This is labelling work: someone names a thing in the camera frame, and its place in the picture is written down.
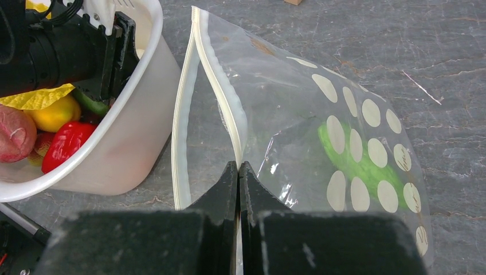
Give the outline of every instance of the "plastic bag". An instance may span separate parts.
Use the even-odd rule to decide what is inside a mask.
[[[228,161],[249,161],[260,182],[294,211],[399,216],[432,264],[422,170],[393,107],[198,8],[172,141],[177,208],[209,189]]]

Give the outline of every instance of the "gray marble floor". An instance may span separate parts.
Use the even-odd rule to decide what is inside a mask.
[[[283,0],[162,0],[163,35],[181,66],[191,5],[388,99],[424,171],[436,252],[432,273],[486,274],[485,1],[304,0],[292,6]],[[170,152],[127,194],[48,190],[12,205],[47,229],[76,210],[170,209]]]

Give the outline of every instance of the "green vegetable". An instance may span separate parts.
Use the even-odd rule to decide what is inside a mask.
[[[104,117],[108,111],[109,111],[109,106],[104,104],[103,102],[98,102],[90,99],[88,96],[82,93],[82,91],[78,89],[74,89],[72,91],[72,95],[74,98],[87,110],[97,114],[100,117]]]
[[[398,207],[406,209],[407,204],[403,197],[403,183],[392,166],[387,164],[384,168],[380,168],[374,164],[368,155],[367,143],[363,143],[363,155],[361,160],[357,163],[353,159],[350,150],[351,128],[345,124],[342,124],[342,127],[346,143],[344,151],[341,154],[338,154],[332,147],[327,133],[326,123],[322,124],[318,129],[319,139],[332,164],[341,170],[349,180],[352,180],[356,176],[359,177],[368,188],[370,197],[375,200],[378,200],[378,184],[380,181],[388,181],[397,192]]]

